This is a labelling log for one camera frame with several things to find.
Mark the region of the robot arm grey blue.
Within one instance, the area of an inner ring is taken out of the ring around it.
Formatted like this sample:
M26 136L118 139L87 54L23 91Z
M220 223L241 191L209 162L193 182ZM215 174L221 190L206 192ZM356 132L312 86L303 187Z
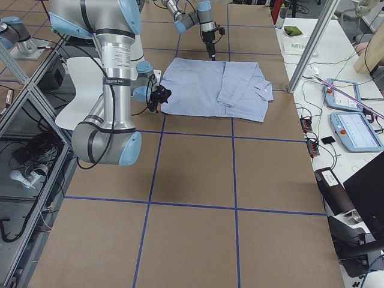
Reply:
M187 13L186 11L179 8L179 1L167 0L160 1L160 5L156 1L153 3L158 7L168 10L175 21L175 27L180 34L183 34L191 27L199 26L199 35L202 42L206 46L208 56L212 61L216 60L216 49L215 49L215 33L220 34L220 38L225 34L225 29L220 27L214 20L212 15L212 6L210 1L200 1L197 7L194 8L190 1L188 4L192 7L192 12Z
M52 1L49 16L56 31L92 39L101 58L103 94L72 133L74 153L91 166L133 165L142 135L131 120L131 96L153 112L171 95L147 61L138 64L136 79L131 76L131 46L142 31L137 1Z

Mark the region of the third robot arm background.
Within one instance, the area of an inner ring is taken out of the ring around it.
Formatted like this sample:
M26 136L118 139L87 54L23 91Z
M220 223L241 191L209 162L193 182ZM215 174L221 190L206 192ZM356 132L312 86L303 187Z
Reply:
M45 49L45 45L40 49L38 43L19 17L8 16L1 19L1 44L10 50L14 59L37 60Z

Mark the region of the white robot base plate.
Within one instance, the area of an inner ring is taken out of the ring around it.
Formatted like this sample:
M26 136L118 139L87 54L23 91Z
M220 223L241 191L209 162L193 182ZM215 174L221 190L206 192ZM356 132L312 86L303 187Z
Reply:
M151 77L152 87L156 88L160 85L162 71L154 69L152 72L153 72L153 76Z

